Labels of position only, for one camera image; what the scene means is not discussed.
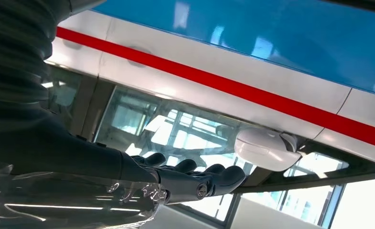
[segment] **white panel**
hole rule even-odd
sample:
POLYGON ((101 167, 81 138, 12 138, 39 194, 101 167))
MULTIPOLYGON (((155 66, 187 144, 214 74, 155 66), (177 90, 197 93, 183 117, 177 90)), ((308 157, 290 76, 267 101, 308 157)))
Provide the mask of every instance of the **white panel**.
POLYGON ((324 129, 315 141, 333 146, 375 162, 375 146, 338 132, 324 129))
MULTIPOLYGON (((92 11, 84 11, 59 24, 60 27, 105 39, 112 18, 92 11)), ((74 42, 56 38, 53 55, 48 61, 88 74, 98 75, 101 51, 74 42)))
POLYGON ((278 130, 314 138, 322 127, 175 75, 104 53, 100 77, 278 130))
POLYGON ((375 180, 346 184, 331 229, 375 229, 375 180))
POLYGON ((66 19, 58 26, 104 40, 111 20, 109 16, 87 10, 66 19))
POLYGON ((350 91, 349 87, 253 57, 118 19, 113 19, 107 40, 125 46, 140 46, 156 56, 332 113, 339 111, 350 91))
POLYGON ((375 94, 352 89, 339 115, 375 127, 375 94))
POLYGON ((140 229, 215 229, 195 218, 189 217, 167 206, 160 206, 153 221, 147 222, 140 229))
POLYGON ((91 75, 98 75, 101 51, 61 38, 55 38, 52 46, 53 53, 48 61, 91 75))
POLYGON ((286 213, 241 198, 231 229, 321 229, 286 213))

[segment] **screw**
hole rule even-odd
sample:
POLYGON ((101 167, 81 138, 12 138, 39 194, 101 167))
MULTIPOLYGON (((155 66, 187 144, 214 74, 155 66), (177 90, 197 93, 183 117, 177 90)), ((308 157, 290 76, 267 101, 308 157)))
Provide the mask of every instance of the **screw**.
POLYGON ((203 199, 205 197, 205 195, 207 195, 207 185, 205 184, 200 184, 198 187, 197 187, 197 197, 199 199, 203 199))

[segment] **glass panel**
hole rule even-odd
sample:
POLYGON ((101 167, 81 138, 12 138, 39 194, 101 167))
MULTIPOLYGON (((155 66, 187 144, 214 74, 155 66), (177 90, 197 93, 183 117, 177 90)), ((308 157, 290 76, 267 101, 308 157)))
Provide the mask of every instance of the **glass panel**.
POLYGON ((281 211, 306 222, 317 224, 324 204, 332 191, 331 186, 290 190, 281 211))
POLYGON ((325 173, 341 168, 347 168, 348 163, 333 159, 319 153, 310 153, 288 169, 285 177, 297 177, 307 174, 317 174, 320 178, 326 178, 325 173))
MULTIPOLYGON (((234 152, 236 130, 250 124, 177 101, 117 86, 96 140, 130 155, 148 157, 160 152, 166 165, 193 159, 204 171, 211 165, 237 165, 246 172, 252 165, 234 152), (217 127, 223 127, 222 136, 217 127)), ((225 220, 232 195, 184 203, 193 209, 225 220)))
MULTIPOLYGON (((346 162, 319 153, 310 153, 288 169, 284 176, 317 174, 320 178, 326 178, 326 172, 348 166, 346 162)), ((324 207, 330 201, 332 192, 332 186, 324 186, 280 192, 245 193, 243 197, 317 225, 323 217, 324 207)))
POLYGON ((41 84, 48 90, 49 98, 41 107, 58 114, 67 129, 73 117, 73 101, 77 95, 83 75, 65 69, 51 67, 51 74, 41 84))

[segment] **white wall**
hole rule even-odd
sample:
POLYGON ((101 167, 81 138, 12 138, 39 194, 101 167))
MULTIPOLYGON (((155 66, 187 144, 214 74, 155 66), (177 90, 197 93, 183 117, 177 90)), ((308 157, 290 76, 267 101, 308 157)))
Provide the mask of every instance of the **white wall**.
POLYGON ((375 229, 375 180, 346 185, 331 229, 375 229))
POLYGON ((141 229, 216 229, 172 208, 161 206, 153 221, 141 229))
POLYGON ((283 212, 241 198, 231 229, 321 229, 283 212))

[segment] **red stripe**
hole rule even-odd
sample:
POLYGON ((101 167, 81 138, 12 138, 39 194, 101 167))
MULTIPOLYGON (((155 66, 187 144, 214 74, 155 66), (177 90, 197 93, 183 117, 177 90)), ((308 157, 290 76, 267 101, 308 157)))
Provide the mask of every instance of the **red stripe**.
POLYGON ((57 36, 177 75, 375 145, 375 127, 180 63, 58 27, 57 36))

